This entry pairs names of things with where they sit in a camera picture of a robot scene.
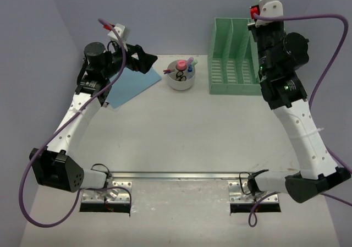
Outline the small clear spray bottle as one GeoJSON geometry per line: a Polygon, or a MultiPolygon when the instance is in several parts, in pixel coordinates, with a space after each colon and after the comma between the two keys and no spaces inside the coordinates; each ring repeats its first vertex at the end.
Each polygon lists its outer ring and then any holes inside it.
{"type": "Polygon", "coordinates": [[[188,78],[188,79],[191,79],[192,76],[193,76],[193,67],[192,67],[192,65],[190,64],[190,65],[188,66],[187,78],[188,78]]]}

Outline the black handled scissors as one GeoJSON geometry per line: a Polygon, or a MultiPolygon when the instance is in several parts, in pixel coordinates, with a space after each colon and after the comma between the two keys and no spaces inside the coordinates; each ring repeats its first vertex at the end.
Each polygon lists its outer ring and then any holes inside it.
{"type": "Polygon", "coordinates": [[[175,79],[176,81],[186,81],[187,80],[187,77],[184,75],[184,72],[183,71],[177,71],[176,72],[176,75],[175,75],[175,79]]]}

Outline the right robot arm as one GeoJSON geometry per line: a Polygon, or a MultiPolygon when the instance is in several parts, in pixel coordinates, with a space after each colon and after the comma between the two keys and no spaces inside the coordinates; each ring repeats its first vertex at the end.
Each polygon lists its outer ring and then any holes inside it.
{"type": "Polygon", "coordinates": [[[264,169],[248,176],[245,192],[258,199],[265,192],[285,193],[303,203],[347,181],[351,173],[337,165],[328,152],[296,70],[309,61],[308,39],[286,33],[283,22],[261,26],[249,23],[257,44],[260,88],[263,99],[282,124],[299,168],[296,173],[264,169]]]}

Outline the blue clipboard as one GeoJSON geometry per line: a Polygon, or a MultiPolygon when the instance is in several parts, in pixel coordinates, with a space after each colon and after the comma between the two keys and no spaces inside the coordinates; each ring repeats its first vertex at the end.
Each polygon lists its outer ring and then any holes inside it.
{"type": "Polygon", "coordinates": [[[119,79],[112,85],[106,102],[116,109],[161,79],[162,77],[153,68],[146,74],[125,68],[119,79]]]}

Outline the green highlighter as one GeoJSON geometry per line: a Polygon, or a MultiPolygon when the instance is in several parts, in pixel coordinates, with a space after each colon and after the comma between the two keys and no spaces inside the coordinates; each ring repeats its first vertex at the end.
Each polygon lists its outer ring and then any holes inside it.
{"type": "Polygon", "coordinates": [[[196,66],[197,63],[198,63],[197,59],[194,59],[193,62],[192,62],[192,66],[193,66],[193,67],[196,66]]]}

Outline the purple highlighter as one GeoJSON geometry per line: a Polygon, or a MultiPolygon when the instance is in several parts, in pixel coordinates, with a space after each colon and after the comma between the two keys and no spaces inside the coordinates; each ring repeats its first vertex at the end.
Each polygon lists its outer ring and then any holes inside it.
{"type": "Polygon", "coordinates": [[[187,65],[190,65],[193,61],[194,61],[194,58],[193,58],[193,57],[190,57],[190,58],[187,60],[187,65]]]}

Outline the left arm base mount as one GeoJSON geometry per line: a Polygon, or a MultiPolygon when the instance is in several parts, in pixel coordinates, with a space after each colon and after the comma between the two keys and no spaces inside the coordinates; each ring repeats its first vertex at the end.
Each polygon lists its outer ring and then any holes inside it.
{"type": "Polygon", "coordinates": [[[89,213],[127,213],[132,207],[133,181],[112,175],[104,188],[82,191],[79,211],[89,213]]]}

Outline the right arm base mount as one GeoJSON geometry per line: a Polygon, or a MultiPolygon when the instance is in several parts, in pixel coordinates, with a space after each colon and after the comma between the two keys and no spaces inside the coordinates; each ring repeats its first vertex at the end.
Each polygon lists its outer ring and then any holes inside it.
{"type": "Polygon", "coordinates": [[[256,208],[258,213],[281,212],[278,194],[268,196],[268,192],[253,197],[248,188],[247,181],[228,181],[230,213],[250,213],[252,207],[259,199],[265,198],[256,208]]]}

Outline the green clipboard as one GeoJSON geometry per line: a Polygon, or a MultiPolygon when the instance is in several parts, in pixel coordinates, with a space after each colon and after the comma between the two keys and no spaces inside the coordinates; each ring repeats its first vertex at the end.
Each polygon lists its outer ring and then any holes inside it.
{"type": "Polygon", "coordinates": [[[252,5],[252,6],[250,7],[250,16],[251,16],[251,18],[252,18],[253,20],[255,19],[254,14],[259,15],[259,13],[260,13],[259,1],[260,1],[260,0],[254,0],[254,5],[252,5]]]}

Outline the pink glue bottle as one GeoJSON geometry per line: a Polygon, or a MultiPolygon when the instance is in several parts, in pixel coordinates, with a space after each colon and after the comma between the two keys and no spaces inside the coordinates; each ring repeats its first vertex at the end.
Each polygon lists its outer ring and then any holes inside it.
{"type": "Polygon", "coordinates": [[[178,60],[175,68],[178,71],[184,71],[188,68],[188,65],[185,60],[178,60]]]}

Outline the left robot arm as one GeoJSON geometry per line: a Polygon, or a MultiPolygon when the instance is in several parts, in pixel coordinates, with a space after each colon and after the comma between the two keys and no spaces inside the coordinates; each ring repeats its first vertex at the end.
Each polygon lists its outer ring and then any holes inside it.
{"type": "Polygon", "coordinates": [[[84,48],[82,67],[77,77],[70,107],[62,119],[60,131],[42,151],[33,149],[30,158],[39,185],[69,192],[79,189],[95,189],[102,199],[114,194],[114,185],[107,181],[104,172],[83,169],[75,160],[79,143],[94,115],[104,106],[111,90],[111,78],[117,76],[124,65],[128,69],[146,74],[158,59],[145,53],[139,45],[121,47],[110,42],[114,51],[100,42],[92,42],[84,48]]]}

